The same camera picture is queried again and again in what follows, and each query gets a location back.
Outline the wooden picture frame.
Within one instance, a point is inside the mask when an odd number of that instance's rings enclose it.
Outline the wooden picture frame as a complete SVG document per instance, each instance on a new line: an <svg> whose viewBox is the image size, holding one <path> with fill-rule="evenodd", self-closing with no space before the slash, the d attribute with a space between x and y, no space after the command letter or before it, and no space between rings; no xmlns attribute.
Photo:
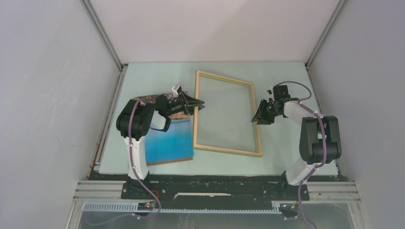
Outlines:
<svg viewBox="0 0 405 229"><path fill-rule="evenodd" d="M261 157L260 129L251 123L256 112L252 82L201 70L195 76L195 98L205 102L193 118L193 148Z"/></svg>

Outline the landscape photo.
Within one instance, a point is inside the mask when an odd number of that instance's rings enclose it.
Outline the landscape photo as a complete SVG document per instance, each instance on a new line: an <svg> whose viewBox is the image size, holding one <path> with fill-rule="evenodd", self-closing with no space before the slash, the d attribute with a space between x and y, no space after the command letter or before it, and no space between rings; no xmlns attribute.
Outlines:
<svg viewBox="0 0 405 229"><path fill-rule="evenodd" d="M135 97L153 102L157 95ZM148 166L162 165L192 160L191 115L178 113L171 116L167 132L150 129L145 140L146 162Z"/></svg>

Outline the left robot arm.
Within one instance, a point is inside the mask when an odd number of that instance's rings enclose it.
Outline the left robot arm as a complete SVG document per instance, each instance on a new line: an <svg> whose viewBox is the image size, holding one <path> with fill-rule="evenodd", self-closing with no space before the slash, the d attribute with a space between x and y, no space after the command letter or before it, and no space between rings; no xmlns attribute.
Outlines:
<svg viewBox="0 0 405 229"><path fill-rule="evenodd" d="M171 116L178 113L193 115L194 110L203 109L205 102L188 96L185 92L168 98L164 94L155 96L150 102L144 98L130 99L116 120L116 129L124 138L128 150L128 176L138 180L132 192L138 198L147 198L151 192L149 183L143 181L149 175L146 162L145 140L150 129L167 132Z"/></svg>

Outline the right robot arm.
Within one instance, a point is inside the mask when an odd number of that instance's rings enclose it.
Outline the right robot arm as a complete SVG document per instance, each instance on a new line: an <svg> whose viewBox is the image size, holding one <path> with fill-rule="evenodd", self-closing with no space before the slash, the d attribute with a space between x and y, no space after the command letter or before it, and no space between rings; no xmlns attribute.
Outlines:
<svg viewBox="0 0 405 229"><path fill-rule="evenodd" d="M292 97L288 82L281 82L268 90L269 98L260 101L252 122L271 125L275 118L289 118L300 127L299 158L283 173L285 182L278 185L278 194L291 199L297 187L303 185L319 168L341 157L339 121L304 105L303 98Z"/></svg>

